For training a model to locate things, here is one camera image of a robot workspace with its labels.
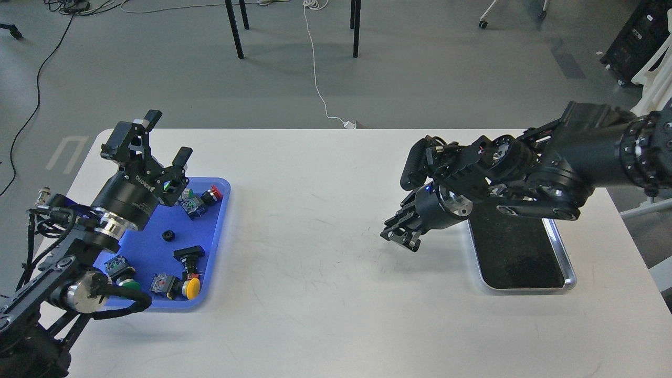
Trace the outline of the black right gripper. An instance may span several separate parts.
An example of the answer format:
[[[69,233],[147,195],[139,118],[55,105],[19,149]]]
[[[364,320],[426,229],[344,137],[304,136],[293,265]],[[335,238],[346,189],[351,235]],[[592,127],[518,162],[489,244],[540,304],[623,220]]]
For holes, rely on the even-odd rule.
[[[441,185],[425,185],[408,194],[400,207],[385,220],[380,237],[417,252],[420,237],[429,230],[447,229],[467,220],[473,201]]]

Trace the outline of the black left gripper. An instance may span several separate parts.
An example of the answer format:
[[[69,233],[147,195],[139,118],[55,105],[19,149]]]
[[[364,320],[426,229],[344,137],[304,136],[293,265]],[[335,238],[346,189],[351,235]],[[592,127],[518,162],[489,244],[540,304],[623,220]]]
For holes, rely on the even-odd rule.
[[[186,165],[192,148],[182,146],[171,166],[164,168],[151,154],[149,133],[161,116],[161,111],[149,110],[144,118],[118,122],[101,145],[101,158],[120,169],[103,185],[91,208],[113,213],[136,230],[144,230],[159,206],[175,205],[189,183]]]

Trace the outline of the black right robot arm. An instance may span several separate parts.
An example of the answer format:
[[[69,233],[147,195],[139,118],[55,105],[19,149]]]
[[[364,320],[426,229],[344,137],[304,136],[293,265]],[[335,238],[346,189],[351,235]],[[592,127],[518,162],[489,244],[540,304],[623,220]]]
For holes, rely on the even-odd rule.
[[[422,235],[487,204],[514,217],[574,221],[598,187],[670,189],[670,105],[639,117],[607,104],[571,101],[562,117],[520,136],[472,144],[426,136],[400,179],[408,196],[380,236],[418,251]]]

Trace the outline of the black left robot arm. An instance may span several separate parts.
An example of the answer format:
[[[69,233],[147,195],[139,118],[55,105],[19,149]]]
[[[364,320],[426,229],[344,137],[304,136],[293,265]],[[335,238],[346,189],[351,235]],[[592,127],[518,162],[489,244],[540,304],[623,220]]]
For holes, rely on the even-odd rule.
[[[161,118],[119,122],[101,146],[101,157],[118,165],[89,206],[53,196],[29,209],[29,237],[38,223],[63,226],[51,246],[29,255],[15,293],[2,301],[2,377],[65,377],[70,349],[90,320],[108,320],[149,308],[151,297],[115,285],[94,261],[116,252],[128,230],[143,230],[159,205],[173,206],[189,182],[184,146],[170,166],[152,155],[149,134]]]

